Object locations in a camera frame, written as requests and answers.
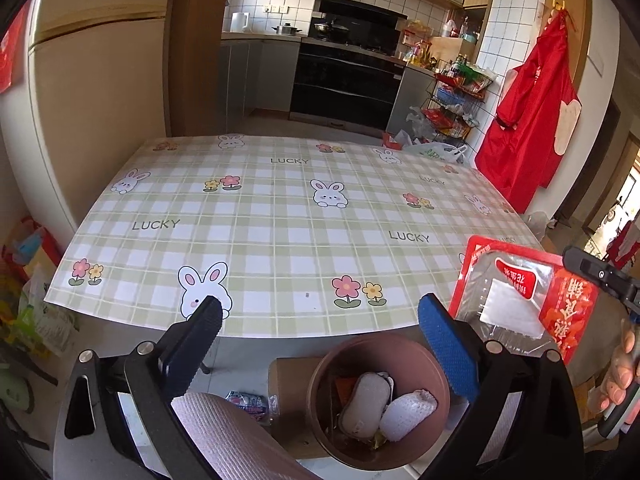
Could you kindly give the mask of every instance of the table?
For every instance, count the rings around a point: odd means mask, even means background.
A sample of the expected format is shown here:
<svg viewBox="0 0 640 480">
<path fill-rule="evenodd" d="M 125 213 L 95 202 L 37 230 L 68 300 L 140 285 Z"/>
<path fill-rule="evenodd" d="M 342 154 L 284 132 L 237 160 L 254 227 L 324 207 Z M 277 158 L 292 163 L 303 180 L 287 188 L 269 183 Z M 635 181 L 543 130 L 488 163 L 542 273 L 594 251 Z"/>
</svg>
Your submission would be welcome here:
<svg viewBox="0 0 640 480">
<path fill-rule="evenodd" d="M 46 300 L 166 329 L 207 294 L 221 335 L 345 335 L 448 303 L 472 234 L 539 247 L 476 170 L 359 144 L 145 143 L 75 234 Z"/>
</svg>

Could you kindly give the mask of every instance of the yellow flower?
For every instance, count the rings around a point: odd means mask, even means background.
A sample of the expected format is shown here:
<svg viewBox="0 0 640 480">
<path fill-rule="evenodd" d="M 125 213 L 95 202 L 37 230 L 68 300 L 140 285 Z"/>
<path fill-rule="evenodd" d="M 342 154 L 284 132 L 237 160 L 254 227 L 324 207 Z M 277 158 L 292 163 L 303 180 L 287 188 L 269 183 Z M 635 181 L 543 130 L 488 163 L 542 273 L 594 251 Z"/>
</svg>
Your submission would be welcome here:
<svg viewBox="0 0 640 480">
<path fill-rule="evenodd" d="M 89 269 L 89 277 L 92 280 L 97 280 L 102 276 L 102 271 L 104 270 L 104 266 L 95 264 L 93 267 Z"/>
<path fill-rule="evenodd" d="M 370 300 L 377 300 L 382 298 L 382 287 L 377 283 L 367 282 L 362 288 L 362 291 L 367 295 Z"/>
</svg>

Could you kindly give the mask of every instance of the bunny ear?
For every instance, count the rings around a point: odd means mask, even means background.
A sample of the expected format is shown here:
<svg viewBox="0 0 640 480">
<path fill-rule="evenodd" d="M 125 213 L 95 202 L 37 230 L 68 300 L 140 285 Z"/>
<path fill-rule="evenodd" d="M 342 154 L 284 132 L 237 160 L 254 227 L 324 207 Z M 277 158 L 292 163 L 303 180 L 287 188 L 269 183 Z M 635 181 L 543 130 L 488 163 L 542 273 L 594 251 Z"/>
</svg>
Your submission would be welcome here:
<svg viewBox="0 0 640 480">
<path fill-rule="evenodd" d="M 315 189 L 326 189 L 324 182 L 320 182 L 319 180 L 313 179 L 311 181 L 311 186 Z"/>
<path fill-rule="evenodd" d="M 225 279 L 228 270 L 229 268 L 226 266 L 225 262 L 218 262 L 209 267 L 209 270 L 205 274 L 204 280 L 205 282 L 220 283 Z"/>
<path fill-rule="evenodd" d="M 184 290 L 196 284 L 196 280 L 200 283 L 200 275 L 193 267 L 183 266 L 178 270 L 178 283 L 182 285 Z"/>
</svg>

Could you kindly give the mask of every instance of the bunny print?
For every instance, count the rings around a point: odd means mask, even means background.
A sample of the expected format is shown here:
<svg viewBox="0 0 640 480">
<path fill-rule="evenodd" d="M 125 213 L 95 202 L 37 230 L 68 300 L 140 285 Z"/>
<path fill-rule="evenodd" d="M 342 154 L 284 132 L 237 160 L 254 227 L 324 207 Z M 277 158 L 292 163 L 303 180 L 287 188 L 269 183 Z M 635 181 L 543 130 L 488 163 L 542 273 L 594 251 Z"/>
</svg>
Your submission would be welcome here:
<svg viewBox="0 0 640 480">
<path fill-rule="evenodd" d="M 402 161 L 394 155 L 394 152 L 391 150 L 379 150 L 377 148 L 372 148 L 374 153 L 377 153 L 383 162 L 387 164 L 402 164 Z"/>
<path fill-rule="evenodd" d="M 184 289 L 180 313 L 189 319 L 200 303 L 207 297 L 213 296 L 222 304 L 222 319 L 229 317 L 232 301 L 226 288 L 220 284 L 225 279 L 228 267 L 225 262 L 218 262 L 209 267 L 204 279 L 200 279 L 198 271 L 193 267 L 183 266 L 178 271 L 178 282 Z"/>
<path fill-rule="evenodd" d="M 244 142 L 242 142 L 242 135 L 220 135 L 218 136 L 218 140 L 220 143 L 218 146 L 223 150 L 231 150 L 233 148 L 240 148 L 244 146 Z"/>
<path fill-rule="evenodd" d="M 481 212 L 483 215 L 490 215 L 491 214 L 491 210 L 485 206 L 482 202 L 480 202 L 480 199 L 476 196 L 476 195 L 465 195 L 465 198 L 467 200 L 469 200 L 469 202 L 471 202 L 476 209 L 478 209 L 479 212 Z"/>
<path fill-rule="evenodd" d="M 314 193 L 314 202 L 316 202 L 320 207 L 335 205 L 336 207 L 343 209 L 347 207 L 347 204 L 349 203 L 341 193 L 344 189 L 344 184 L 341 182 L 334 182 L 327 187 L 323 182 L 313 179 L 311 181 L 311 187 L 316 190 Z"/>
<path fill-rule="evenodd" d="M 111 186 L 111 190 L 117 191 L 121 195 L 124 195 L 125 193 L 128 193 L 133 188 L 135 188 L 136 184 L 140 182 L 140 180 L 144 180 L 150 175 L 151 173 L 149 173 L 148 171 L 146 173 L 138 173 L 138 170 L 134 168 L 133 170 L 129 171 L 129 173 L 127 173 L 122 180 L 119 180 L 115 184 L 113 184 L 113 186 Z"/>
</svg>

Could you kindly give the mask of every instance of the cardboard box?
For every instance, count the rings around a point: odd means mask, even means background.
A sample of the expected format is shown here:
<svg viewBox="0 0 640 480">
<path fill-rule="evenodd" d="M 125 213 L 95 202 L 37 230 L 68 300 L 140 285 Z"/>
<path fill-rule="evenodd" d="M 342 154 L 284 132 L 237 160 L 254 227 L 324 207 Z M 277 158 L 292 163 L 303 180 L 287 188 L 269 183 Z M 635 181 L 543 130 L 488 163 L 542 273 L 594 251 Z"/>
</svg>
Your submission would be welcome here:
<svg viewBox="0 0 640 480">
<path fill-rule="evenodd" d="M 279 358 L 269 366 L 271 436 L 296 460 L 329 456 L 306 424 L 306 389 L 320 361 Z"/>
</svg>

